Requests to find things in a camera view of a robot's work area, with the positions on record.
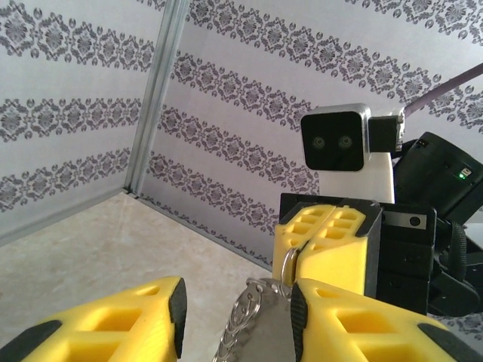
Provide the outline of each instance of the beige floor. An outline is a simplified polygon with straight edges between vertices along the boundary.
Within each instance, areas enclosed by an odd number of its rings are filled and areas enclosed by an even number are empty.
[[[269,273],[118,195],[0,249],[0,346],[49,315],[168,275],[188,289],[185,361],[211,361],[247,277]]]

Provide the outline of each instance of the patterned wallpaper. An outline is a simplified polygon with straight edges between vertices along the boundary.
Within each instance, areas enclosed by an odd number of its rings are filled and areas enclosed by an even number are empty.
[[[0,237],[123,186],[163,6],[0,0]]]
[[[316,106],[391,109],[483,59],[483,2],[192,0],[140,196],[270,265],[281,192],[315,193],[299,120]],[[483,83],[431,102],[432,131],[483,161]],[[473,347],[481,315],[446,320]]]

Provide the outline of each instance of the metal ring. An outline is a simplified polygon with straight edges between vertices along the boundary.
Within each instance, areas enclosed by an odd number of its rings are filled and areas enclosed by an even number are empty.
[[[299,255],[299,252],[300,252],[299,249],[297,249],[296,247],[292,247],[287,252],[287,254],[285,254],[284,262],[281,264],[280,281],[283,284],[288,285],[289,287],[294,285],[295,280],[294,280],[294,271],[292,270],[292,275],[290,276],[289,282],[288,283],[285,282],[285,274],[287,272],[287,264],[288,264],[289,260],[291,260],[292,262],[295,262],[297,260],[298,255]]]

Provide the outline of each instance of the metal corner post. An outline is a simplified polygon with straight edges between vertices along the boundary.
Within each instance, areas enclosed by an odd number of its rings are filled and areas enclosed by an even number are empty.
[[[189,0],[166,2],[125,180],[125,188],[136,195],[142,184],[149,147],[158,124],[158,110],[165,98],[188,7]]]

